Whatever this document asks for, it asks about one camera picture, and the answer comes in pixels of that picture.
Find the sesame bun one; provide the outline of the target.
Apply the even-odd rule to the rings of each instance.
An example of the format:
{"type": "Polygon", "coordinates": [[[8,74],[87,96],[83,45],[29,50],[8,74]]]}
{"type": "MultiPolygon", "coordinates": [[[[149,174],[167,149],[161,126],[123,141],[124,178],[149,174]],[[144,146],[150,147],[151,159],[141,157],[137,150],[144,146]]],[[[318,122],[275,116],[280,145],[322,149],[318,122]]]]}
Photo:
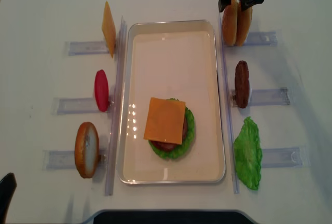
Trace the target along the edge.
{"type": "Polygon", "coordinates": [[[238,1],[231,0],[223,14],[222,34],[226,45],[233,46],[237,38],[237,17],[238,17],[238,1]]]}
{"type": "Polygon", "coordinates": [[[238,15],[237,15],[237,36],[236,36],[236,46],[241,46],[244,44],[252,21],[252,7],[242,11],[241,2],[238,4],[238,15]]]}

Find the green lettuce leaf in burger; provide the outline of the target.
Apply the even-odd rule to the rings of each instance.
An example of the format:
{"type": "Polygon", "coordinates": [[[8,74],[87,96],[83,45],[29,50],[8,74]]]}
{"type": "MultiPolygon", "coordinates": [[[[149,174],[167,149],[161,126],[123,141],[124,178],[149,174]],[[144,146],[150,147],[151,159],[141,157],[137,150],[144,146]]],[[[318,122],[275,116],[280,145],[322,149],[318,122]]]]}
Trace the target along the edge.
{"type": "Polygon", "coordinates": [[[186,106],[185,108],[185,118],[187,120],[188,129],[187,129],[187,135],[185,140],[177,146],[174,150],[170,152],[165,152],[163,150],[159,150],[155,148],[148,140],[150,147],[154,151],[154,153],[163,158],[163,159],[178,159],[186,154],[186,152],[189,150],[191,144],[193,143],[195,139],[195,118],[193,113],[190,109],[186,106]]]}

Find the clear holder under cheese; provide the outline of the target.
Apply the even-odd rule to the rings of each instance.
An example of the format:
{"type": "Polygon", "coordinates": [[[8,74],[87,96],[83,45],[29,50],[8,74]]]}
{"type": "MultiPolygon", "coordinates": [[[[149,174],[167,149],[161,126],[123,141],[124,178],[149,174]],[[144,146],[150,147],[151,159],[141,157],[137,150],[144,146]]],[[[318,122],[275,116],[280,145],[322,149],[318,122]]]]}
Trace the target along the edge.
{"type": "Polygon", "coordinates": [[[109,53],[105,41],[69,41],[66,42],[66,47],[69,56],[109,53]]]}

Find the upright red tomato slice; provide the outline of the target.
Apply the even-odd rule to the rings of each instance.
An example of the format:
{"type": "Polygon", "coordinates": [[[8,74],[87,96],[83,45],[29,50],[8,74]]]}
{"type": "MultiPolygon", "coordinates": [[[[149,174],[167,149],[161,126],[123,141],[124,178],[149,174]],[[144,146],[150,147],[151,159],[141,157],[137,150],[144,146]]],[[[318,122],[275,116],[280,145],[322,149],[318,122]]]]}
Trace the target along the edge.
{"type": "Polygon", "coordinates": [[[94,95],[99,111],[105,112],[109,107],[109,86],[105,72],[97,71],[94,81],[94,95]]]}

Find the brown meat patty in burger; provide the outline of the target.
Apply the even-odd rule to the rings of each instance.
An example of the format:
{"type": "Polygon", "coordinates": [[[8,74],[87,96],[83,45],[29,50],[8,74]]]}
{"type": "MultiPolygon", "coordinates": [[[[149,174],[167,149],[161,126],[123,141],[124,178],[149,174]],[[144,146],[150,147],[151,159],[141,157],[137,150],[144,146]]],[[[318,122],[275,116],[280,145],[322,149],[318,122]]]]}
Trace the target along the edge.
{"type": "MultiPolygon", "coordinates": [[[[188,124],[186,118],[184,118],[184,123],[183,123],[183,132],[182,132],[182,142],[185,140],[186,135],[187,135],[187,129],[188,129],[188,124]]],[[[172,144],[172,143],[163,143],[163,142],[158,142],[158,141],[149,141],[155,148],[159,150],[163,150],[165,152],[170,152],[174,150],[178,144],[172,144]]]]}

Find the clear holder under lettuce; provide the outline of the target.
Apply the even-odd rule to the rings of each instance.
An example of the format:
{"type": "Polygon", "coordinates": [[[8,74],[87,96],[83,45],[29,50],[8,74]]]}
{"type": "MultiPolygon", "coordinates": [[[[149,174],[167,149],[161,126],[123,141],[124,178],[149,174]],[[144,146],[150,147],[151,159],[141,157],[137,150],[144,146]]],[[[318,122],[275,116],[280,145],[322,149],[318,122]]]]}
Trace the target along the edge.
{"type": "Polygon", "coordinates": [[[308,167],[310,160],[305,146],[262,150],[262,168],[308,167]]]}

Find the clear holder under tomato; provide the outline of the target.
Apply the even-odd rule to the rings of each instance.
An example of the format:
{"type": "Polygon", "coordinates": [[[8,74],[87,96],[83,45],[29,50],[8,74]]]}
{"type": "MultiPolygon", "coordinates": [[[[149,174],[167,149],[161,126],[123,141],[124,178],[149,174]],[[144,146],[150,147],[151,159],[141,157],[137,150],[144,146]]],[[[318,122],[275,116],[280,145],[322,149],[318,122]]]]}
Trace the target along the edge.
{"type": "Polygon", "coordinates": [[[96,114],[100,113],[96,100],[93,97],[58,98],[55,97],[51,106],[53,115],[69,114],[96,114]]]}

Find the clear holder under sesame buns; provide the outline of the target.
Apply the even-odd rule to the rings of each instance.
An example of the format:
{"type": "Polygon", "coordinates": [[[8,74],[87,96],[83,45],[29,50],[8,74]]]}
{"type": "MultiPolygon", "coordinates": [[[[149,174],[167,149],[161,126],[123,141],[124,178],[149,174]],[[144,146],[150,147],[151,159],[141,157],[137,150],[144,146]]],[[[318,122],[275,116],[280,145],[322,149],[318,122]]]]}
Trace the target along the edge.
{"type": "Polygon", "coordinates": [[[249,32],[242,46],[276,46],[276,31],[249,32]]]}

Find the white rectangular tray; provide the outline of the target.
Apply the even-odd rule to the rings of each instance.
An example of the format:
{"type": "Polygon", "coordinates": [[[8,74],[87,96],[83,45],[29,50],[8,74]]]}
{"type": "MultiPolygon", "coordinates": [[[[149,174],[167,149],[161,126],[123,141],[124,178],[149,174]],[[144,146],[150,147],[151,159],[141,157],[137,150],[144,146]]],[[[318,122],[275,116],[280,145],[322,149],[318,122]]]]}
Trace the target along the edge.
{"type": "Polygon", "coordinates": [[[216,183],[226,169],[215,31],[209,21],[130,27],[119,117],[117,173],[128,185],[216,183]],[[144,130],[152,97],[185,102],[194,137],[177,159],[159,157],[144,130]]]}

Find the clear holder under patty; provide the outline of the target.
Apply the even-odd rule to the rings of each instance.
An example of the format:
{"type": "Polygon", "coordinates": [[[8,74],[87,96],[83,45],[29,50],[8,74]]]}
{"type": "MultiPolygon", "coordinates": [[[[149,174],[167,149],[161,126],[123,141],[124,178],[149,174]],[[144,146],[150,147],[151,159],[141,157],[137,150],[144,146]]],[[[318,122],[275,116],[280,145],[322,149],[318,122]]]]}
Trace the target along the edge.
{"type": "Polygon", "coordinates": [[[289,105],[291,100],[288,93],[287,87],[259,90],[250,88],[247,107],[289,105]]]}

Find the clear holder under left bun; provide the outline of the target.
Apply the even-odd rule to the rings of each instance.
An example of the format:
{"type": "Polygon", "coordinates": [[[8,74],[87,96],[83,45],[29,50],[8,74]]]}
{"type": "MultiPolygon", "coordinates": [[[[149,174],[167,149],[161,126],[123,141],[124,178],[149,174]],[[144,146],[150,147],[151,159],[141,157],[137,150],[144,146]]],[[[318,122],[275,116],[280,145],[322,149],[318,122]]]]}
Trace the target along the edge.
{"type": "Polygon", "coordinates": [[[43,170],[75,170],[74,151],[44,150],[43,170]]]}

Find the black base bottom edge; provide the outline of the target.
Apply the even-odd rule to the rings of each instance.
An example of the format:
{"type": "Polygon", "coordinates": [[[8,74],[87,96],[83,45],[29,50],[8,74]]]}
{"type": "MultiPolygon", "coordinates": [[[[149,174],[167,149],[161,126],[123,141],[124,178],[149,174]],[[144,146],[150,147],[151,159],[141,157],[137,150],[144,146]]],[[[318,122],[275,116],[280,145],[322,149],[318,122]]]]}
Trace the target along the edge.
{"type": "Polygon", "coordinates": [[[104,211],[88,223],[254,223],[234,211],[203,210],[118,210],[104,211]]]}

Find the black object bottom left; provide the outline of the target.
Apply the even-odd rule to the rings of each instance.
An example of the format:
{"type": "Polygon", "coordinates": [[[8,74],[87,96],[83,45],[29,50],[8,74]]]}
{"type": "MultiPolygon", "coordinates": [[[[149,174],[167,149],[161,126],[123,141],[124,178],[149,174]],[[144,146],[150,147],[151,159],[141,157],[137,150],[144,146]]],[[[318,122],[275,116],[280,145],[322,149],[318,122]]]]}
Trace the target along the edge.
{"type": "Polygon", "coordinates": [[[8,173],[0,183],[0,221],[5,223],[11,199],[16,190],[17,182],[14,173],[8,173]]]}

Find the clear long rail right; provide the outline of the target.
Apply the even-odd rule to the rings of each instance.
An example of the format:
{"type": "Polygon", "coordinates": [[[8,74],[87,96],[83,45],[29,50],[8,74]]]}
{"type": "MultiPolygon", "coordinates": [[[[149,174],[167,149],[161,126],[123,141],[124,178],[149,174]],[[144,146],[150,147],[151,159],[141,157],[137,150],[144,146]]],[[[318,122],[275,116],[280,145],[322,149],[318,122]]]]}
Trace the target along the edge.
{"type": "Polygon", "coordinates": [[[228,75],[227,75],[227,64],[225,60],[225,45],[224,38],[222,33],[222,16],[219,14],[218,17],[218,27],[219,27],[219,46],[220,46],[220,55],[222,62],[222,74],[223,74],[223,82],[224,82],[224,96],[225,96],[225,109],[226,109],[226,124],[228,131],[228,146],[229,146],[229,156],[230,156],[230,169],[231,169],[231,177],[232,177],[232,185],[234,194],[239,193],[239,180],[236,174],[235,167],[235,158],[234,158],[234,149],[233,149],[233,126],[232,126],[232,114],[231,114],[231,105],[230,105],[230,91],[228,87],[228,75]]]}

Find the clear long rail left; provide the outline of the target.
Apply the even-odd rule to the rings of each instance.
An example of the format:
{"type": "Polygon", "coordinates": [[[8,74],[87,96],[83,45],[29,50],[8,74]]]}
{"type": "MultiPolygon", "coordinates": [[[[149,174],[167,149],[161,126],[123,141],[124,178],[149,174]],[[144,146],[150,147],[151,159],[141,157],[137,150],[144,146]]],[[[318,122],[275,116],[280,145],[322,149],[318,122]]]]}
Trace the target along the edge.
{"type": "Polygon", "coordinates": [[[120,135],[122,98],[123,98],[123,80],[126,66],[126,43],[127,43],[127,23],[121,18],[119,36],[117,40],[117,74],[114,89],[112,106],[112,125],[110,130],[110,139],[108,144],[107,171],[105,180],[105,195],[113,195],[114,180],[116,169],[117,144],[120,135]]]}

